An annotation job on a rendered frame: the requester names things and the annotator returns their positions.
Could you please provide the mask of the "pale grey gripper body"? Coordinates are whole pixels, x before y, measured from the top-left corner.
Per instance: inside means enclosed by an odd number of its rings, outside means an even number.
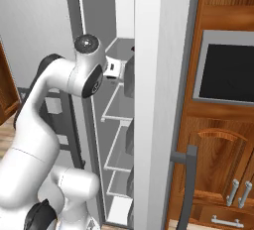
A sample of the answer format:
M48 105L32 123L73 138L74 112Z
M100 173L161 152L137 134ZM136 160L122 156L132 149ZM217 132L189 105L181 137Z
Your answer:
M125 73L125 68L128 60L121 60L120 61L120 73L119 73L119 81L123 82L124 81L124 73Z

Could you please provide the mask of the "glass fridge shelf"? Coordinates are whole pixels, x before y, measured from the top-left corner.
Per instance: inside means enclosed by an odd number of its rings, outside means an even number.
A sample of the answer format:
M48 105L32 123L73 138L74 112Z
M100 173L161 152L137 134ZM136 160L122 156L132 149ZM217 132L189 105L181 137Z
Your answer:
M133 167L133 157L125 152L127 128L119 126L108 153L104 168L111 171L129 173Z
M109 182L106 194L128 198L126 193L128 172L114 171Z
M119 83L109 99L101 121L131 121L134 117L134 100L124 94L124 84Z
M134 54L134 52L132 51L133 47L133 39L118 38L109 48L106 54L111 58L129 60Z

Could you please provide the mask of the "white fridge door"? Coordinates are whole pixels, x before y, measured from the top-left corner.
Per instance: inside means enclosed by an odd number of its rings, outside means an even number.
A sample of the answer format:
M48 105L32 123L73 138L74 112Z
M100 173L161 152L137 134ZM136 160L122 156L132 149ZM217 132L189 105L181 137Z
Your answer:
M164 230L198 0L135 0L134 230Z

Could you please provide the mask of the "grey fridge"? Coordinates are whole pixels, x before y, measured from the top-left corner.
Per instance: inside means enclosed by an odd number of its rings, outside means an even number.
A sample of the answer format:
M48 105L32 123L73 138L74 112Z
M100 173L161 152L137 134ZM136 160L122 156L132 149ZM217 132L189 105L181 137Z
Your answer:
M82 121L86 129L91 168L100 177L101 188L96 200L99 222L124 230L134 230L134 162L127 180L128 198L107 195L106 191L114 171L104 164L119 126L125 126L125 152L134 160L134 117L131 121L101 121L101 116L112 93L119 83L124 84L124 94L135 96L135 0L78 0L80 29L77 35L89 33L101 40L107 52L118 38L133 39L133 56L128 60L124 81L110 76L102 82L99 91L82 102Z

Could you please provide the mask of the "grey built-in oven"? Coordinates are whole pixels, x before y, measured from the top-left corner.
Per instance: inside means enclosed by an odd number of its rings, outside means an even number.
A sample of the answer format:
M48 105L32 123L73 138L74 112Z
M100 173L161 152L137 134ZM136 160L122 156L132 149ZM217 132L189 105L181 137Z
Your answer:
M254 106L254 32L202 32L192 99Z

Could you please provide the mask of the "wooden cabinet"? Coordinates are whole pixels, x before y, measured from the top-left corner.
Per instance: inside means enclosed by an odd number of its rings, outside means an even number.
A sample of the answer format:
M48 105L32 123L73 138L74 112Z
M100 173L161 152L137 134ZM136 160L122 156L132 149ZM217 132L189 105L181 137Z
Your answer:
M0 43L0 126L18 110L19 106L18 91Z

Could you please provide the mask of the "tall wooden cabinet unit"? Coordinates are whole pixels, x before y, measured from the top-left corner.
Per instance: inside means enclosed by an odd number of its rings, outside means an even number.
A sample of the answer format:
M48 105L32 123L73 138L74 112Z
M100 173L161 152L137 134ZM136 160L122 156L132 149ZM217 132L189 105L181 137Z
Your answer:
M247 164L239 180L235 201L231 206L227 206L226 203L217 204L195 199L193 194L191 210L195 205L200 204L254 215L254 106L198 102L192 99L198 54L204 30L254 32L254 0L198 0L178 143L174 151L184 154L187 152L188 145L184 144L184 135L188 117L249 123L251 128L248 141L252 149L245 154ZM252 182L252 190L249 192L244 207L239 208L238 198L243 192L240 185L247 180ZM185 194L185 182L186 166L174 163L167 215L169 223L178 225Z

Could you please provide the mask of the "arched wooden cabinet door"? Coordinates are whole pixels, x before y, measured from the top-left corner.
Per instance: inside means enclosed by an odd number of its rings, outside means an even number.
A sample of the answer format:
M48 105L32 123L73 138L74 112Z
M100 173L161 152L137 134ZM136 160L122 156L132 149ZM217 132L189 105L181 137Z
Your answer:
M240 180L252 149L249 123L188 117L185 145L197 146L194 198L225 204L232 181Z

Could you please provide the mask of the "wooden drawer front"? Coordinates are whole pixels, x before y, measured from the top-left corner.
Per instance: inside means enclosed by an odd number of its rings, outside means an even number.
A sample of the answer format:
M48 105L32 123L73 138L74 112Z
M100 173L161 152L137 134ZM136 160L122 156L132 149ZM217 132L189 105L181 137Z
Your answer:
M212 215L216 215L218 219L226 221L234 221L235 219L238 219L244 225L244 227L236 228L226 225L214 224L210 221ZM203 206L197 204L191 211L190 223L222 230L254 230L254 215L230 211L229 209L218 206Z

